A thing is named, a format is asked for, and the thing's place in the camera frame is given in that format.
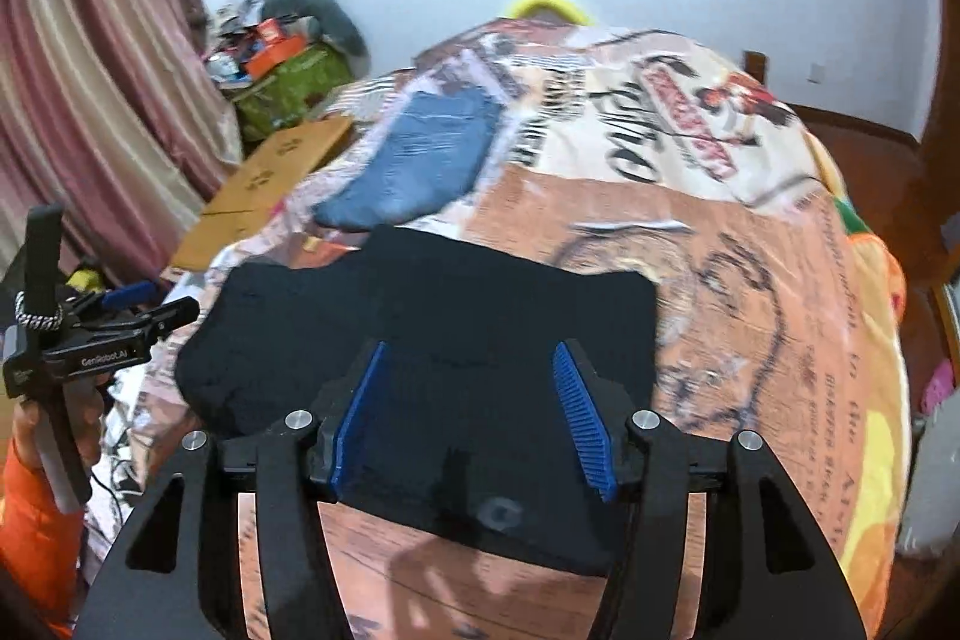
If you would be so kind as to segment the orange sleeve forearm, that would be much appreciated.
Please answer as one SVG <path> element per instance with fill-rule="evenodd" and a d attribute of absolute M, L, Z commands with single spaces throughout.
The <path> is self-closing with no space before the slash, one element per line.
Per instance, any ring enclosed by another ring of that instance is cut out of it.
<path fill-rule="evenodd" d="M 53 635 L 70 638 L 83 514 L 59 512 L 46 475 L 21 461 L 14 442 L 3 491 L 2 564 Z"/>

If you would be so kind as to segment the left hand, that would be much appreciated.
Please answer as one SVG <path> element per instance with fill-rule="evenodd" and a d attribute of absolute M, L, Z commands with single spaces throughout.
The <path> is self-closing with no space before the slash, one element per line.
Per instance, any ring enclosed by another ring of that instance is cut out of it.
<path fill-rule="evenodd" d="M 76 448 L 87 470 L 98 463 L 101 456 L 104 399 L 99 393 L 98 386 L 104 385 L 109 380 L 109 375 L 98 375 L 93 378 L 93 386 L 80 396 L 78 419 L 71 424 Z M 21 463 L 31 471 L 39 471 L 43 468 L 36 447 L 36 429 L 42 412 L 43 409 L 39 408 L 39 404 L 28 398 L 18 399 L 13 409 L 11 438 L 13 438 L 14 450 Z"/>

